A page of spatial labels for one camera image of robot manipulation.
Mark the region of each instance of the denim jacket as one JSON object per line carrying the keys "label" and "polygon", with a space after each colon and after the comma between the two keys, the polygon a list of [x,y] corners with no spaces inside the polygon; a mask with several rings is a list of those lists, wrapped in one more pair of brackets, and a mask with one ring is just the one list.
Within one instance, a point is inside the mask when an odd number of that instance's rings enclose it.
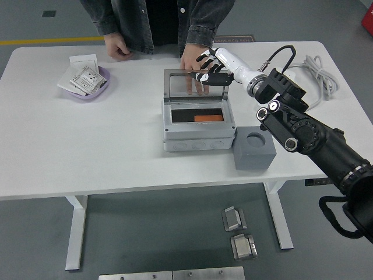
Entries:
{"label": "denim jacket", "polygon": [[[120,32],[126,45],[152,54],[154,44],[145,0],[80,0],[99,35]],[[212,46],[216,30],[235,0],[177,0],[180,55],[185,44]]]}

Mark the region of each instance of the transparent lid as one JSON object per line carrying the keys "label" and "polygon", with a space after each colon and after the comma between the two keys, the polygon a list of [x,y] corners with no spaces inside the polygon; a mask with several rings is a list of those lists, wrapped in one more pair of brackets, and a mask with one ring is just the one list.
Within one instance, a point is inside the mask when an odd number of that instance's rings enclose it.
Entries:
{"label": "transparent lid", "polygon": [[[194,71],[207,73],[205,70]],[[228,86],[206,86],[190,76],[191,70],[164,71],[164,101],[206,101],[228,98]]]}

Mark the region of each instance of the robotic arm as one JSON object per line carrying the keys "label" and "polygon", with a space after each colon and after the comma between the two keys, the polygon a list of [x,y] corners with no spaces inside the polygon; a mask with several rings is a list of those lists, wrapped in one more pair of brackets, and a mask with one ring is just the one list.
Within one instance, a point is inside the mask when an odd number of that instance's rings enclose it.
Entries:
{"label": "robotic arm", "polygon": [[[284,46],[276,53],[286,47],[293,50],[292,60],[295,56],[293,46]],[[355,239],[365,236],[373,243],[373,167],[346,144],[344,132],[337,128],[331,129],[306,114],[308,105],[302,100],[305,91],[283,73],[276,69],[268,76],[263,73],[271,58],[261,69],[253,71],[244,61],[224,48],[209,49],[197,61],[205,57],[209,59],[202,68],[214,63],[209,73],[204,74],[203,79],[197,73],[191,73],[192,77],[203,84],[217,85],[219,81],[227,84],[234,79],[242,83],[244,90],[260,104],[270,102],[279,94],[269,103],[268,108],[258,110],[256,117],[261,122],[261,129],[268,130],[288,152],[307,155],[345,195],[322,197],[319,201],[321,210],[332,226],[343,236]],[[231,73],[219,73],[223,67]],[[357,230],[349,232],[343,229],[326,206],[327,202],[346,202],[343,211]]]}

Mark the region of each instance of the yellow floor line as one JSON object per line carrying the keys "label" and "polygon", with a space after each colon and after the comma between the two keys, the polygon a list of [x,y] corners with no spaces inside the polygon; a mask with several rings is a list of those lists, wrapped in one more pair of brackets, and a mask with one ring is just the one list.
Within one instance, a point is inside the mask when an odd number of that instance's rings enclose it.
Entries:
{"label": "yellow floor line", "polygon": [[12,40],[0,41],[1,45],[21,45],[21,44],[44,44],[44,43],[66,43],[80,41],[102,41],[104,37],[76,37],[76,38],[49,38],[49,39],[32,39],[32,40]]}

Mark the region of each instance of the gray electrical box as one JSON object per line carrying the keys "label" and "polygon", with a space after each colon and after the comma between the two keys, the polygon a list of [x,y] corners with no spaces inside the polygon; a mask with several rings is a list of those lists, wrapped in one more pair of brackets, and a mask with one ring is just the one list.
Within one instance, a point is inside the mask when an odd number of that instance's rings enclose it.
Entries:
{"label": "gray electrical box", "polygon": [[[229,149],[235,138],[235,123],[228,86],[203,86],[192,79],[190,73],[188,70],[164,71],[165,151]],[[198,94],[197,88],[202,88],[203,93]]]}

